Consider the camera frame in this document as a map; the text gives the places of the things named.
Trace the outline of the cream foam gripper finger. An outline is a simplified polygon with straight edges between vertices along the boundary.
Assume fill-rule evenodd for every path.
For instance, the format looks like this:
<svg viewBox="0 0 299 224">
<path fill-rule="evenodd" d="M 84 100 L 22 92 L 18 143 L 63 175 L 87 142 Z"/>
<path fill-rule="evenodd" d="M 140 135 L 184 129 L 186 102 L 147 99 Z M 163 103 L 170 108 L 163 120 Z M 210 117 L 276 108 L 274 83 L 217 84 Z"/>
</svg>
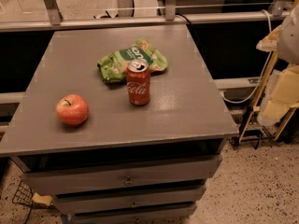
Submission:
<svg viewBox="0 0 299 224">
<path fill-rule="evenodd" d="M 256 45 L 256 49 L 265 52 L 276 51 L 278 49 L 278 35 L 280 28 L 281 26 L 279 25 L 262 40 L 260 40 Z"/>
<path fill-rule="evenodd" d="M 283 71 L 274 70 L 267 81 L 257 121 L 262 126 L 279 122 L 299 101 L 299 65 L 289 64 Z"/>
</svg>

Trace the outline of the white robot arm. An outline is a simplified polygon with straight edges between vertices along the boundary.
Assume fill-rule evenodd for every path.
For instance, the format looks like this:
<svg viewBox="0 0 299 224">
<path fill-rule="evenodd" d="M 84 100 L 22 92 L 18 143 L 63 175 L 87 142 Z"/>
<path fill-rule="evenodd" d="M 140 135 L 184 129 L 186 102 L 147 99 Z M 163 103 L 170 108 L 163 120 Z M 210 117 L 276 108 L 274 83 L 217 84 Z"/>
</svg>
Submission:
<svg viewBox="0 0 299 224">
<path fill-rule="evenodd" d="M 260 125 L 272 126 L 299 102 L 299 5 L 280 26 L 258 42 L 256 49 L 276 51 L 280 60 L 288 63 L 283 71 L 274 70 L 267 81 L 257 116 Z"/>
</svg>

